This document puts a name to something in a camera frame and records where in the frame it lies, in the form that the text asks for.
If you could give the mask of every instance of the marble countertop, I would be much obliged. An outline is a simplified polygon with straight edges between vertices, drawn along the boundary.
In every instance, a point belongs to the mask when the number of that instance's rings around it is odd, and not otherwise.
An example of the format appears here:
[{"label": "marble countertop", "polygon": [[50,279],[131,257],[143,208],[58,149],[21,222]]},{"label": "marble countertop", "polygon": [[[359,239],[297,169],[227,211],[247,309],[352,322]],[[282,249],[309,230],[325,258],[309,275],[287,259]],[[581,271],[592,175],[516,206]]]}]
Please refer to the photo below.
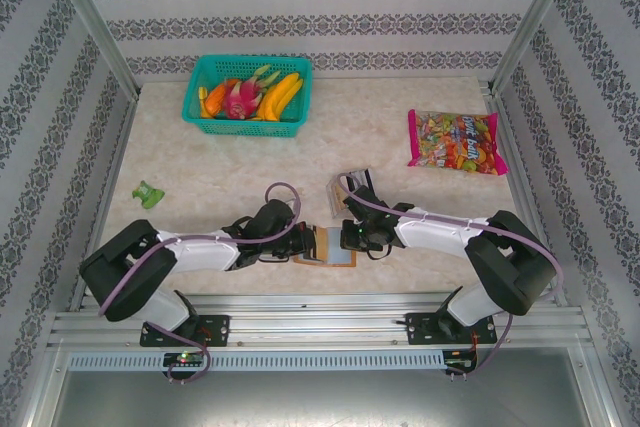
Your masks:
[{"label": "marble countertop", "polygon": [[[407,111],[485,113],[475,78],[316,80],[307,123],[294,139],[205,135],[182,121],[186,83],[147,83],[108,212],[102,243],[133,220],[159,230],[210,232],[264,203],[275,181],[294,185],[301,220],[339,226],[326,185],[333,175],[369,167],[377,195],[387,204],[411,202],[460,217],[514,210],[505,177],[448,169],[407,167]],[[131,192],[141,180],[166,192],[146,211]],[[286,191],[274,191],[287,200]],[[236,272],[172,274],[168,288],[211,294],[302,294],[450,291],[477,278],[466,259],[425,249],[394,249],[357,267],[262,264]]]}]

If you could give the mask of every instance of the candy bag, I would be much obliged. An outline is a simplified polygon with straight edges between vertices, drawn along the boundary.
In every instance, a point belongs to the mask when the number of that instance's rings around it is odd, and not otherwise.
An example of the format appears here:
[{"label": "candy bag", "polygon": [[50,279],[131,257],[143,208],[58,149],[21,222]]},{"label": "candy bag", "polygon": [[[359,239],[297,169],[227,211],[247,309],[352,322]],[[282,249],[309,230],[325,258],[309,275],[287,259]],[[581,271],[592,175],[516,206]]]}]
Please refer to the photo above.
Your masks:
[{"label": "candy bag", "polygon": [[498,155],[498,114],[461,115],[409,111],[410,166],[503,175],[507,164]]}]

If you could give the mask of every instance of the gray floor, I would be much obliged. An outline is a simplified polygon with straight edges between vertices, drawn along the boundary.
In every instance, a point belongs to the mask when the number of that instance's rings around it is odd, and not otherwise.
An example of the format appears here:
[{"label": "gray floor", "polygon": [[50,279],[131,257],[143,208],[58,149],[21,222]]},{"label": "gray floor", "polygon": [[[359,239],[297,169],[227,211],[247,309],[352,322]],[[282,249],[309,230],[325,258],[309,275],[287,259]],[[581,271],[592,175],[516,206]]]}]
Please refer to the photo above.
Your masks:
[{"label": "gray floor", "polygon": [[437,371],[69,373],[55,425],[452,427],[588,425],[562,350],[502,351],[468,382]]}]

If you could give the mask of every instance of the metal bracket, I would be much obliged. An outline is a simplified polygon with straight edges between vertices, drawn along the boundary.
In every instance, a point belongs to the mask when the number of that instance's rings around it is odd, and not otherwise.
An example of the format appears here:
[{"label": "metal bracket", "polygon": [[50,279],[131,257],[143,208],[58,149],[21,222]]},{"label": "metal bracket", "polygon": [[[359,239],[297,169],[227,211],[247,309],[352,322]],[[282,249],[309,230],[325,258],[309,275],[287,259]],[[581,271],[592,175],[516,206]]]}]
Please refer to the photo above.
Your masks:
[{"label": "metal bracket", "polygon": [[455,340],[448,338],[444,332],[427,330],[426,326],[435,316],[435,312],[411,312],[404,316],[409,345],[472,344],[472,335],[476,336],[476,344],[495,344],[498,341],[491,316],[479,320],[472,327],[461,329]]},{"label": "metal bracket", "polygon": [[[198,328],[194,334],[194,342],[206,347],[226,347],[229,338],[231,318],[228,315],[201,315]],[[189,347],[172,337],[168,337],[146,322],[140,333],[141,347]]]}]

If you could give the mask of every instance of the plastic bag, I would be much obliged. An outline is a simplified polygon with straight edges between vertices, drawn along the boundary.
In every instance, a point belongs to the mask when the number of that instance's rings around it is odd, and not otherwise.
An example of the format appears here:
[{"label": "plastic bag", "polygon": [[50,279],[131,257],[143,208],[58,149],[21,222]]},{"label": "plastic bag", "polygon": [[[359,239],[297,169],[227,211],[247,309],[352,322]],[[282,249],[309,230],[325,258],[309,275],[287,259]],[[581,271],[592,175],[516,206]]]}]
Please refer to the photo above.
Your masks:
[{"label": "plastic bag", "polygon": [[507,164],[498,155],[498,114],[471,115],[409,111],[410,166],[503,175]]}]

